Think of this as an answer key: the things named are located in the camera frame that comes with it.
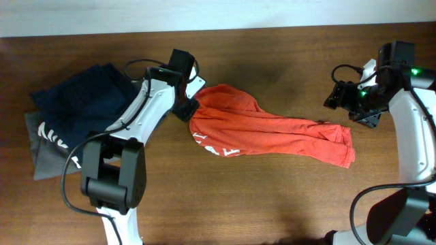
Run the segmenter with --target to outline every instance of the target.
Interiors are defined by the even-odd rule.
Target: wooden table
[[[0,244],[106,243],[99,218],[65,207],[60,178],[33,181],[24,113],[35,106],[28,94],[96,63],[121,69],[136,58],[167,61],[173,48],[199,60],[207,86],[231,84],[273,114],[351,127],[356,162],[344,169],[286,154],[221,158],[198,146],[187,124],[169,115],[146,146],[148,185],[138,207],[144,242],[261,244],[349,229],[354,196],[396,182],[395,129],[389,114],[370,130],[349,121],[345,110],[322,105],[334,85],[334,66],[364,65],[394,39],[415,43],[416,63],[436,68],[436,23],[0,39]],[[91,209],[79,180],[80,174],[68,176],[67,194]],[[388,193],[364,197],[357,223]]]

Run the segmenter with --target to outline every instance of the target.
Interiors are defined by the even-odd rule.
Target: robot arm
[[[206,83],[193,68],[194,57],[174,50],[168,65],[152,67],[138,96],[106,132],[84,146],[82,194],[100,214],[112,217],[123,244],[142,244],[136,207],[146,186],[144,146],[169,112],[188,121],[199,103],[193,97]],[[121,158],[121,166],[103,159]],[[109,244],[119,244],[113,224],[103,218]]]
[[[435,126],[431,115],[436,113],[436,72],[414,67],[414,45],[404,42],[383,46],[378,65],[376,71],[374,61],[366,64],[365,69],[354,67],[362,74],[363,82],[336,81],[324,105],[332,109],[342,107],[349,111],[351,120],[370,128],[376,127],[381,114],[389,111],[398,142],[399,182],[429,184],[380,188],[402,189],[375,204],[366,225],[357,227],[355,233],[340,231],[330,239],[334,245],[435,244]],[[361,242],[355,238],[356,233]]]

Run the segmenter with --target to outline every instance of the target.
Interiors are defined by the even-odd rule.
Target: black cable
[[[132,65],[134,63],[139,63],[139,62],[153,62],[153,63],[159,64],[159,65],[166,65],[165,63],[163,63],[161,61],[156,61],[154,59],[136,59],[136,60],[132,60],[132,61],[127,62],[125,64],[125,66],[124,66],[124,76],[126,78],[129,78],[131,81],[142,82],[142,80],[145,77],[145,74],[143,74],[142,77],[140,77],[140,78],[133,78],[133,77],[131,77],[129,75],[129,72],[128,72],[130,65]],[[200,66],[198,65],[198,61],[194,60],[194,63],[196,64],[196,75],[193,78],[189,79],[190,82],[194,81],[198,77],[198,74],[200,74]]]
[[[129,61],[125,64],[124,66],[124,76],[126,78],[129,78],[132,82],[142,82],[145,78],[146,73],[142,74],[142,76],[140,78],[133,78],[129,75],[129,66],[134,64],[134,63],[139,63],[139,62],[153,62],[159,65],[166,65],[165,63],[161,62],[161,61],[156,61],[154,59],[136,59],[136,60],[132,60]]]
[[[80,147],[84,146],[86,143],[90,142],[91,140],[94,140],[94,139],[97,139],[97,138],[99,138],[99,137],[103,137],[103,136],[106,136],[106,135],[110,135],[111,133],[116,133],[116,132],[119,132],[119,131],[121,131],[121,130],[124,130],[124,129],[126,129],[126,128],[127,128],[127,127],[128,127],[128,126],[129,126],[133,121],[135,121],[136,117],[138,117],[139,113],[142,111],[142,109],[144,108],[144,106],[146,105],[146,103],[147,103],[147,101],[149,100],[149,97],[150,97],[151,77],[150,77],[149,74],[150,74],[150,68],[147,67],[147,69],[146,69],[146,73],[145,73],[145,75],[147,75],[147,76],[144,76],[144,79],[147,79],[147,80],[149,81],[149,82],[148,82],[148,89],[147,89],[147,92],[146,92],[146,95],[145,95],[145,99],[144,99],[144,101],[142,102],[142,104],[141,104],[141,106],[138,108],[138,110],[135,112],[135,114],[132,116],[132,118],[130,118],[130,120],[127,121],[127,123],[122,123],[122,126],[119,127],[118,129],[113,129],[113,130],[109,130],[109,131],[104,131],[103,133],[98,133],[98,134],[96,134],[96,135],[92,135],[91,137],[88,137],[88,138],[87,138],[86,140],[84,140],[83,142],[80,142],[76,147],[73,148],[73,150],[72,150],[72,151],[70,152],[70,154],[68,155],[68,158],[67,158],[67,160],[66,160],[66,162],[65,162],[65,165],[63,166],[63,170],[62,170],[62,176],[61,176],[61,194],[62,194],[63,202],[65,203],[65,205],[66,205],[69,209],[71,209],[71,210],[73,210],[73,211],[75,211],[75,212],[81,213],[81,214],[88,214],[88,215],[91,215],[91,216],[99,216],[99,217],[107,218],[107,219],[110,221],[110,223],[112,224],[112,228],[114,229],[114,232],[115,232],[115,234],[116,234],[116,237],[118,238],[118,241],[119,241],[120,245],[122,245],[123,243],[122,243],[122,241],[121,241],[121,237],[120,237],[120,234],[119,234],[119,232],[118,232],[118,229],[117,229],[117,227],[116,227],[116,225],[115,225],[115,222],[114,222],[114,218],[113,218],[113,217],[111,217],[111,216],[109,216],[109,215],[107,215],[107,214],[100,214],[100,213],[98,213],[98,212],[91,212],[91,211],[88,211],[88,210],[83,210],[83,209],[77,208],[77,207],[73,206],[73,205],[68,201],[67,195],[66,195],[66,193],[65,193],[65,177],[66,177],[66,175],[67,175],[67,169],[68,169],[69,162],[71,161],[72,156],[76,153],[76,151],[77,151]]]
[[[338,66],[336,66],[336,67],[333,69],[333,71],[332,71],[332,80],[333,80],[333,82],[335,82],[335,83],[337,83],[337,84],[340,84],[341,86],[358,86],[358,85],[361,85],[361,84],[363,84],[363,83],[365,83],[365,82],[368,82],[368,81],[371,80],[373,77],[375,77],[377,74],[379,74],[380,72],[382,72],[382,71],[384,71],[384,70],[386,70],[386,69],[393,69],[393,67],[391,67],[391,66],[389,66],[389,65],[385,65],[385,66],[380,67],[379,69],[377,69],[377,71],[375,71],[374,73],[372,73],[372,74],[371,74],[368,78],[366,78],[365,80],[362,80],[362,81],[360,81],[360,82],[358,82],[358,83],[351,83],[351,84],[348,84],[348,83],[344,83],[344,82],[338,81],[338,80],[336,80],[336,78],[334,78],[334,73],[336,72],[337,69],[339,69],[339,68],[341,68],[341,67],[349,67],[349,68],[351,68],[351,69],[357,71],[357,72],[360,73],[360,74],[362,74],[362,72],[363,72],[363,68],[355,67],[355,66],[353,66],[353,65],[342,64],[342,65],[338,65]]]
[[[429,121],[429,125],[431,128],[431,131],[433,132],[433,136],[436,139],[436,125],[435,121],[433,120],[433,116],[430,114],[429,110],[426,108],[422,100],[419,98],[419,96],[416,94],[415,90],[413,88],[410,88],[410,93],[412,97],[416,100],[418,105],[421,107],[421,110],[424,112],[424,115],[426,116],[427,120]],[[417,182],[417,183],[402,183],[402,184],[381,184],[377,186],[369,187],[363,191],[361,191],[357,196],[354,198],[352,202],[352,206],[349,209],[349,223],[352,227],[352,231],[356,239],[359,241],[360,244],[366,245],[362,238],[360,238],[359,234],[356,231],[356,226],[354,224],[354,210],[356,209],[356,204],[359,201],[361,197],[366,195],[367,193],[370,193],[371,191],[377,191],[382,189],[392,189],[392,188],[410,188],[410,187],[424,187],[428,186],[430,184],[436,183],[436,175],[434,175],[430,180],[427,180],[425,182]]]

